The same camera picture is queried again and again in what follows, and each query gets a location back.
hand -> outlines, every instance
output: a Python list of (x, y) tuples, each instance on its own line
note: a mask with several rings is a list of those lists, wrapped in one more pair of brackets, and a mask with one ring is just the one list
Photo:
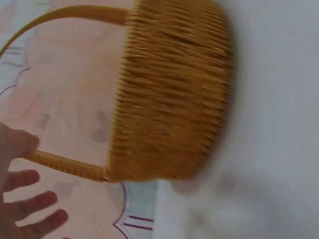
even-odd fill
[(58, 210), (33, 225), (19, 228), (15, 224), (30, 214), (55, 204), (57, 196), (51, 191), (27, 200), (3, 202), (3, 192), (29, 186), (39, 181), (39, 174), (35, 170), (8, 172), (12, 159), (33, 154), (38, 145), (37, 136), (23, 130), (10, 129), (0, 123), (0, 239), (40, 239), (62, 226), (68, 219), (64, 210)]

wicker basket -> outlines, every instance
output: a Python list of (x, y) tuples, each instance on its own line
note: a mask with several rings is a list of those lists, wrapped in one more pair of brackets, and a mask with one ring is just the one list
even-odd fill
[(232, 48), (210, 0), (140, 0), (134, 10), (76, 5), (26, 25), (65, 17), (124, 25), (112, 143), (105, 167), (37, 151), (26, 159), (96, 181), (185, 179), (207, 159), (227, 113)]

